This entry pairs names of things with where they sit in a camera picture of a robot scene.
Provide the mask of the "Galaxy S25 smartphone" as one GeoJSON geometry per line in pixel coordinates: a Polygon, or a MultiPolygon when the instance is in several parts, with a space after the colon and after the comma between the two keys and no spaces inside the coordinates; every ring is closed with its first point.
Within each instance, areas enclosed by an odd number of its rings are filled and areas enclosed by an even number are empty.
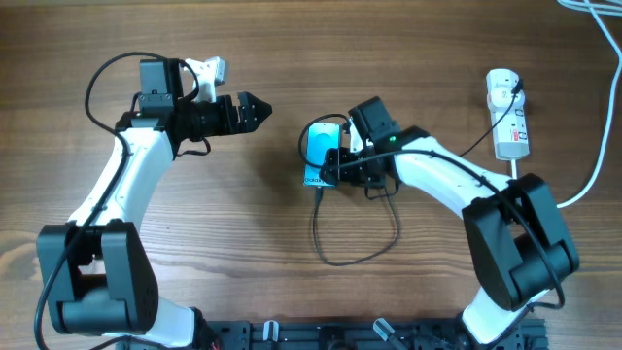
{"type": "Polygon", "coordinates": [[[340,125],[331,122],[314,122],[308,129],[306,159],[312,165],[304,168],[303,184],[307,187],[328,187],[328,183],[320,177],[329,149],[340,145],[340,125]]]}

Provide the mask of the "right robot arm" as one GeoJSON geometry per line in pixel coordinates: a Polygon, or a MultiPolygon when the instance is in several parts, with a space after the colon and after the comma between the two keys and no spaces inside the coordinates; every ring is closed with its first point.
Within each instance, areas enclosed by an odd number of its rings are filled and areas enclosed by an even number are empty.
{"type": "Polygon", "coordinates": [[[578,251],[547,184],[490,172],[445,149],[424,129],[403,129],[379,97],[351,109],[328,138],[310,133],[305,162],[328,186],[382,188],[387,177],[443,204],[464,223],[480,289],[460,324],[479,348],[505,340],[527,313],[560,309],[578,251]]]}

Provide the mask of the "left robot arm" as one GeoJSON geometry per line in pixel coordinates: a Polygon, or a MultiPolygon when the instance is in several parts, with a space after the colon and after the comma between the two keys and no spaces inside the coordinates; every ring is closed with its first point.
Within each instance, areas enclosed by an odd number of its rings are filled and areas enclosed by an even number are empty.
{"type": "Polygon", "coordinates": [[[145,348],[216,349],[201,312],[162,297],[139,236],[147,207],[185,141],[255,131],[271,106],[248,92],[217,95],[226,62],[139,56],[141,87],[110,127],[115,146],[95,186],[61,225],[44,226],[37,256],[44,281],[34,317],[64,334],[105,336],[145,348]]]}

